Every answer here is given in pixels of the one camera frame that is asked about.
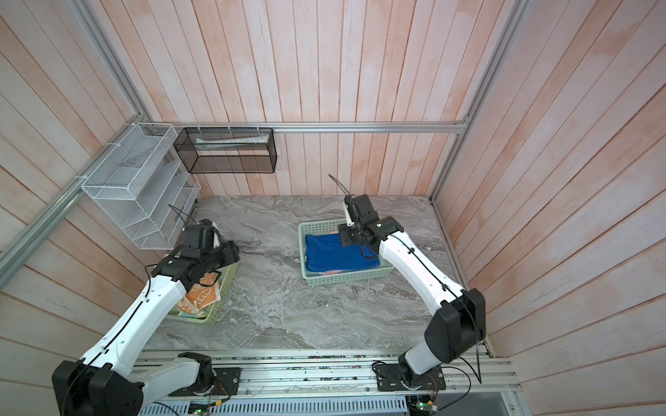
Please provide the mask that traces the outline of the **blue towel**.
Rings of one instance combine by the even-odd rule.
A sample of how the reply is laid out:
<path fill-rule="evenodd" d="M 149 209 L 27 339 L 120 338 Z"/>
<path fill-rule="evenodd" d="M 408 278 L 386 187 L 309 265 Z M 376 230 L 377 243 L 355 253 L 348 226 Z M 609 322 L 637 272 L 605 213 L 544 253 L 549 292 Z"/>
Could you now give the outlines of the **blue towel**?
<path fill-rule="evenodd" d="M 305 269 L 369 270 L 380 265 L 378 256 L 368 246 L 343 247 L 338 234 L 305 236 Z"/>

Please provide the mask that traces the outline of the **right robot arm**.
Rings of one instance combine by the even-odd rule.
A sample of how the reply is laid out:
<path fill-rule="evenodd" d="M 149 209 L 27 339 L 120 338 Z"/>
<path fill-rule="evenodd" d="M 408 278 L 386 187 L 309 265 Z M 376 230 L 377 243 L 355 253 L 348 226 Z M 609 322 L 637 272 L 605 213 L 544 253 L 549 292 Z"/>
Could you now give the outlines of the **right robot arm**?
<path fill-rule="evenodd" d="M 421 341 L 401 355 L 393 371 L 409 385 L 452 362 L 486 335 L 486 300 L 439 270 L 394 218 L 380 218 L 367 195 L 344 197 L 346 223 L 338 233 L 344 246 L 361 245 L 389 262 L 426 304 L 431 321 Z"/>

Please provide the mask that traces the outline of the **pink towel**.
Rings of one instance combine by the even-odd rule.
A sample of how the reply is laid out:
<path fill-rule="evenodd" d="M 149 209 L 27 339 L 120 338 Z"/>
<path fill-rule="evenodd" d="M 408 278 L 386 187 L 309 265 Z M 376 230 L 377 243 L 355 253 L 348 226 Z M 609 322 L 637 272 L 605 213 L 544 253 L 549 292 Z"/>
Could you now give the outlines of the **pink towel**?
<path fill-rule="evenodd" d="M 312 277 L 321 277 L 321 276 L 333 276 L 333 275 L 348 275 L 354 273 L 353 270 L 327 270 L 327 271 L 305 271 L 305 276 L 308 278 Z"/>

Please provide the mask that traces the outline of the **yellow-green plastic basket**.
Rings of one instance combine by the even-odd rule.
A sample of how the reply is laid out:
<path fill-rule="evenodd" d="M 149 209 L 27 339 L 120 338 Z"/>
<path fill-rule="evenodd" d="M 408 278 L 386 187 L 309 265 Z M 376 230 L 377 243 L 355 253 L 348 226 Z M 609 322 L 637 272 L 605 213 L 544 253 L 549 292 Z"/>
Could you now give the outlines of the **yellow-green plastic basket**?
<path fill-rule="evenodd" d="M 227 299 L 238 267 L 239 263 L 233 263 L 232 265 L 228 265 L 226 267 L 220 268 L 215 271 L 220 274 L 218 283 L 220 286 L 221 299 L 214 305 L 208 307 L 207 312 L 204 312 L 200 317 L 189 317 L 188 315 L 180 315 L 175 306 L 168 312 L 168 314 L 166 315 L 166 319 L 172 321 L 193 323 L 193 324 L 203 324 L 203 325 L 215 324 L 219 316 L 220 310 L 225 300 Z"/>

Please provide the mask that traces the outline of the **mint green plastic basket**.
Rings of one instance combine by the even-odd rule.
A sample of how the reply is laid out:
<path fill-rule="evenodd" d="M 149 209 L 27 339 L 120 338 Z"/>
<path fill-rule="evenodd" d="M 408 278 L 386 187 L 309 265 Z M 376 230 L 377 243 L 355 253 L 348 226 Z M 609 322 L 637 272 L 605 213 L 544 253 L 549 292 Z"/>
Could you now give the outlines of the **mint green plastic basket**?
<path fill-rule="evenodd" d="M 342 246 L 343 218 L 298 225 L 301 273 L 310 287 L 388 277 L 394 267 L 367 246 Z"/>

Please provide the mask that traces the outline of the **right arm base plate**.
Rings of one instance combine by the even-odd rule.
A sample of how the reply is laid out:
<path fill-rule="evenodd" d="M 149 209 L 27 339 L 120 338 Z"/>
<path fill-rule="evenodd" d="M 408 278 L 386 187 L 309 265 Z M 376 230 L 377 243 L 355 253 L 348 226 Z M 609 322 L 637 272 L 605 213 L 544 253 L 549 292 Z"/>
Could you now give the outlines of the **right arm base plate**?
<path fill-rule="evenodd" d="M 376 376 L 376 386 L 380 392 L 430 390 L 439 392 L 446 389 L 440 367 L 434 367 L 424 374 L 414 374 L 403 364 L 373 362 L 371 369 Z"/>

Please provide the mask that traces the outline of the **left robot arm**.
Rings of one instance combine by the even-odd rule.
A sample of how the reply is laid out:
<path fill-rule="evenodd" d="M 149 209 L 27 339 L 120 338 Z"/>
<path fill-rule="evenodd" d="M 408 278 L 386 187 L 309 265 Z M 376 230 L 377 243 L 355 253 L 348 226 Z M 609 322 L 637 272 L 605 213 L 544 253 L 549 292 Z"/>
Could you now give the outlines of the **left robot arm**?
<path fill-rule="evenodd" d="M 170 393 L 209 395 L 216 373 L 209 356 L 186 352 L 168 364 L 131 378 L 145 345 L 168 312 L 208 273 L 239 261 L 239 247 L 222 239 L 217 225 L 203 219 L 184 230 L 181 245 L 150 272 L 147 285 L 98 343 L 52 374 L 62 415 L 137 415 Z"/>

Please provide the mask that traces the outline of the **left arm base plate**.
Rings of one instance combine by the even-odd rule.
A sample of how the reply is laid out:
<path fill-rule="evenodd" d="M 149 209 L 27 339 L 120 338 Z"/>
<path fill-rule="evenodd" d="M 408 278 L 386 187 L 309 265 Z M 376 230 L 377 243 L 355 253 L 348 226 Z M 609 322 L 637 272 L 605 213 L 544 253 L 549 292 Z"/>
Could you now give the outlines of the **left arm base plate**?
<path fill-rule="evenodd" d="M 214 379 L 209 387 L 190 386 L 176 390 L 168 396 L 186 397 L 222 395 L 229 397 L 238 394 L 241 376 L 240 367 L 214 367 L 213 372 Z"/>

